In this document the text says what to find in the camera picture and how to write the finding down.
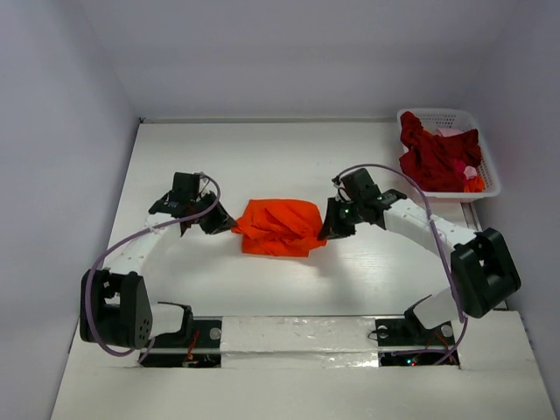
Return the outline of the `orange t shirt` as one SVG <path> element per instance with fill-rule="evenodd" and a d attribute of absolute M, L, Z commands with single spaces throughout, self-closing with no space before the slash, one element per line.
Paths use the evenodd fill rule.
<path fill-rule="evenodd" d="M 317 205 L 300 199 L 252 199 L 231 232 L 241 236 L 244 254 L 307 257 L 324 247 Z"/>

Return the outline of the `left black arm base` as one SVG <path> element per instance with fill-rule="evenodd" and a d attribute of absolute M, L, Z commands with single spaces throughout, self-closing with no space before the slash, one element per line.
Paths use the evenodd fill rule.
<path fill-rule="evenodd" d="M 222 318 L 195 318 L 190 337 L 157 337 L 150 351 L 142 351 L 144 368 L 219 368 Z"/>

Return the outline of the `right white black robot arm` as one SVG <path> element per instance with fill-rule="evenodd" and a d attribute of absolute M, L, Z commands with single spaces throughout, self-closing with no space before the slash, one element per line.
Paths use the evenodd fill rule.
<path fill-rule="evenodd" d="M 400 235 L 439 257 L 449 286 L 413 304 L 399 334 L 426 341 L 441 325 L 480 319 L 522 286 L 504 236 L 493 228 L 476 231 L 436 216 L 395 189 L 382 191 L 368 167 L 351 167 L 333 179 L 320 240 L 343 239 L 367 223 Z"/>

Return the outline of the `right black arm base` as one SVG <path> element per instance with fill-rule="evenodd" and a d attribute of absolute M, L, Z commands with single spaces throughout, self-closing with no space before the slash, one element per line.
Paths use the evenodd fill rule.
<path fill-rule="evenodd" d="M 367 338 L 377 345 L 381 367 L 458 366 L 458 351 L 451 322 L 416 330 L 405 318 L 378 318 Z"/>

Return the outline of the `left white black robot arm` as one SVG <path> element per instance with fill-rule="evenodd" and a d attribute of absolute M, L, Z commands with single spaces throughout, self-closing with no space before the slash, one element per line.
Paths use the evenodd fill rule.
<path fill-rule="evenodd" d="M 153 264 L 198 226 L 207 235 L 235 227 L 220 203 L 218 183 L 203 172 L 177 172 L 171 189 L 149 208 L 143 227 L 97 258 L 80 286 L 80 338 L 123 357 L 135 350 L 187 347 L 194 340 L 187 304 L 151 302 L 147 274 Z"/>

